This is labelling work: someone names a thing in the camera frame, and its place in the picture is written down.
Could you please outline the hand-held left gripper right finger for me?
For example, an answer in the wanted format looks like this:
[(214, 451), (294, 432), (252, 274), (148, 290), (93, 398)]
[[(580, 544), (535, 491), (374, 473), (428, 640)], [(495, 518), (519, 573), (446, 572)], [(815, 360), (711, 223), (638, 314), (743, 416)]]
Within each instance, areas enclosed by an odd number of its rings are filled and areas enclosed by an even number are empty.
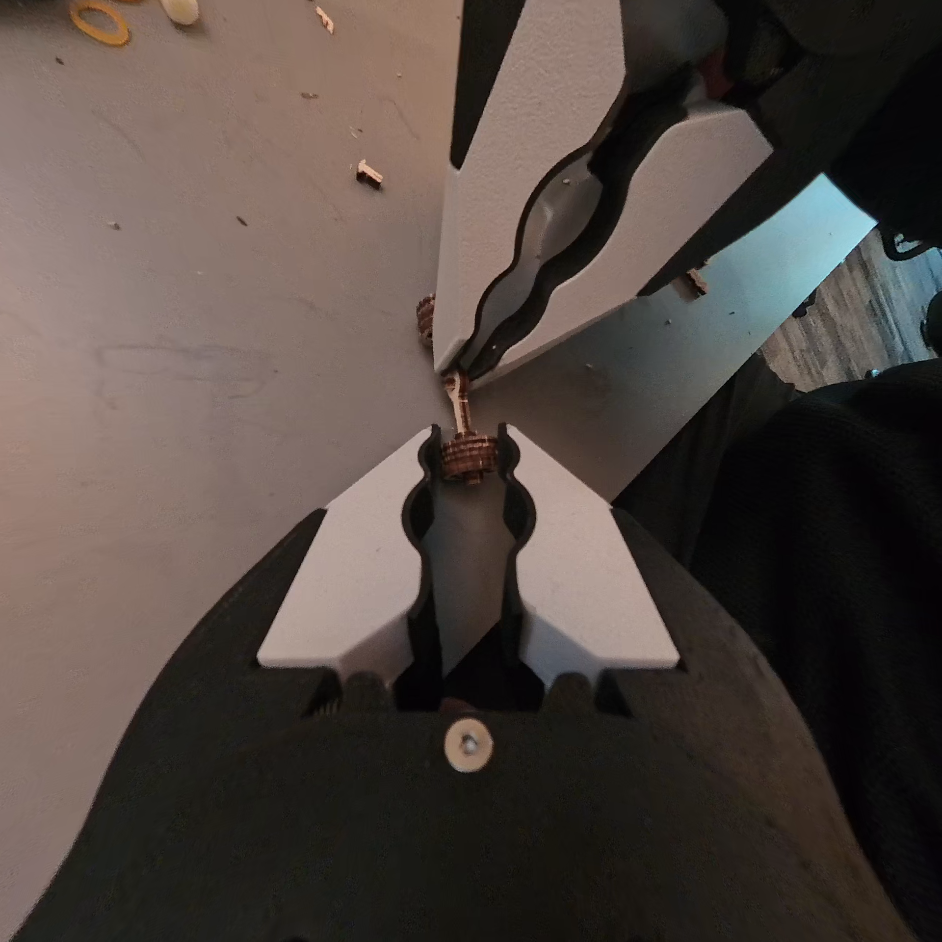
[(671, 670), (680, 653), (611, 505), (513, 425), (498, 432), (514, 544), (501, 628), (512, 663), (550, 689), (580, 675)]

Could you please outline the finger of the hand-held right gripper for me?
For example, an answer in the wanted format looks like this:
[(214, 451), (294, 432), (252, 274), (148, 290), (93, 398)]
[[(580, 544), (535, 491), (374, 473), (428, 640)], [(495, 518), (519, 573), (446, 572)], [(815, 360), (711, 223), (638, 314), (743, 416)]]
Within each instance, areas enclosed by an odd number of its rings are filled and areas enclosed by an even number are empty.
[(583, 226), (551, 235), (520, 305), (469, 366), (481, 387), (638, 297), (772, 147), (743, 109), (655, 105), (595, 153), (599, 193)]
[(445, 166), (432, 360), (455, 364), (519, 263), (541, 191), (625, 97), (622, 3), (465, 2)]

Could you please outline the person's black-clothed body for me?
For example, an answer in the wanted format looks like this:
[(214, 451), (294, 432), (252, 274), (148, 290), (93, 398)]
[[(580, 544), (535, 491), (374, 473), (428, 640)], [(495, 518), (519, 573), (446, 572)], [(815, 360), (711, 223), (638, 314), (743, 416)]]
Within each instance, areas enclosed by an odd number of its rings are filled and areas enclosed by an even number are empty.
[(941, 936), (941, 365), (756, 354), (615, 501), (745, 630), (910, 929)]

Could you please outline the wooden wheel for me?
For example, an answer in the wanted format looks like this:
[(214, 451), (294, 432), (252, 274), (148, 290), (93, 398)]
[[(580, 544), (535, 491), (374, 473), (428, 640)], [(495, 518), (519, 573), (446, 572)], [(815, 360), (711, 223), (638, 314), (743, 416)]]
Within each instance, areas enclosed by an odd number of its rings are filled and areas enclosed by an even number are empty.
[(452, 406), (455, 434), (441, 444), (441, 474), (446, 481), (477, 485), (497, 470), (497, 439), (472, 428), (469, 380), (461, 369), (445, 374), (443, 388)]

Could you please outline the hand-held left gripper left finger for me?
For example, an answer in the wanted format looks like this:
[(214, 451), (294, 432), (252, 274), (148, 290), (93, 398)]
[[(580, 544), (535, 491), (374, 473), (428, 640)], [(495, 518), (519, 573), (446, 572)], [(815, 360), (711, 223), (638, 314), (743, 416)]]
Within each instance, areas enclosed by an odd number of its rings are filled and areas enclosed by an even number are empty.
[(430, 560), (441, 430), (421, 430), (325, 508), (256, 659), (264, 668), (442, 676)]

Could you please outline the person's right forearm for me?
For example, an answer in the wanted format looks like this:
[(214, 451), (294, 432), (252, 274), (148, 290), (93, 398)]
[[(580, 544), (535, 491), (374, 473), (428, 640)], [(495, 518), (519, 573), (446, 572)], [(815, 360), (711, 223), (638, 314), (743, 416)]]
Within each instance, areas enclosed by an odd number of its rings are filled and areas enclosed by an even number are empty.
[(940, 247), (940, 45), (912, 67), (827, 176), (882, 231)]

